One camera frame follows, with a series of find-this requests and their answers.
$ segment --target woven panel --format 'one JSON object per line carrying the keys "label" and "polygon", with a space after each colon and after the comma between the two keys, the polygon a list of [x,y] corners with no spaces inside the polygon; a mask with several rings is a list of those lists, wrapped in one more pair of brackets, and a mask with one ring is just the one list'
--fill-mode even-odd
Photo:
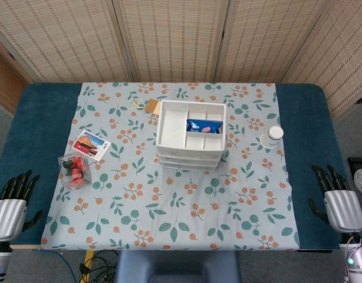
{"label": "woven panel", "polygon": [[325,0],[234,0],[216,81],[280,82]]}
{"label": "woven panel", "polygon": [[119,0],[119,6],[139,81],[212,78],[226,1]]}
{"label": "woven panel", "polygon": [[129,80],[104,0],[0,0],[0,31],[42,81]]}
{"label": "woven panel", "polygon": [[285,77],[321,86],[334,113],[362,90],[362,0],[335,1]]}

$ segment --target blue packaged snack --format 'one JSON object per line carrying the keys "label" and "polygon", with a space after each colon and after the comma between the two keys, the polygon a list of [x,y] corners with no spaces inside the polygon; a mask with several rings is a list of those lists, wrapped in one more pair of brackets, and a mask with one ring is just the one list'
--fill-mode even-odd
{"label": "blue packaged snack", "polygon": [[187,119],[186,131],[198,131],[200,133],[219,134],[219,128],[223,124],[222,121]]}

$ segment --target floral tablecloth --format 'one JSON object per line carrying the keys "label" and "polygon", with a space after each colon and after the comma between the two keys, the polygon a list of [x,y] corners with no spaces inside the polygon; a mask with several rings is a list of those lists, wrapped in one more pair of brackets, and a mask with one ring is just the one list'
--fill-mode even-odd
{"label": "floral tablecloth", "polygon": [[[215,172],[162,169],[149,98],[227,105],[226,150]],[[297,249],[275,84],[84,83],[65,154],[82,129],[112,142],[90,160],[93,185],[58,180],[42,236],[45,249]]]}

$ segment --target small white jar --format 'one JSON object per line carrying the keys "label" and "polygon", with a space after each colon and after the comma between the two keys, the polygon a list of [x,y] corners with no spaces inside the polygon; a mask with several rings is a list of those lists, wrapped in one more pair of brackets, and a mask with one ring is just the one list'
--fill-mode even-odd
{"label": "small white jar", "polygon": [[274,149],[278,146],[279,140],[283,137],[283,129],[280,126],[272,126],[267,133],[263,134],[259,141],[266,149]]}

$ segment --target cardboard piece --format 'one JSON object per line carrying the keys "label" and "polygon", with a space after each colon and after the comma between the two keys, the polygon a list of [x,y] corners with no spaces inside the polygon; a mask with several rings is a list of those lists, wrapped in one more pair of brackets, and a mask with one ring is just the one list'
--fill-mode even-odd
{"label": "cardboard piece", "polygon": [[147,112],[159,115],[159,107],[160,107],[159,101],[156,99],[150,98],[150,100],[148,101],[148,104],[144,110]]}

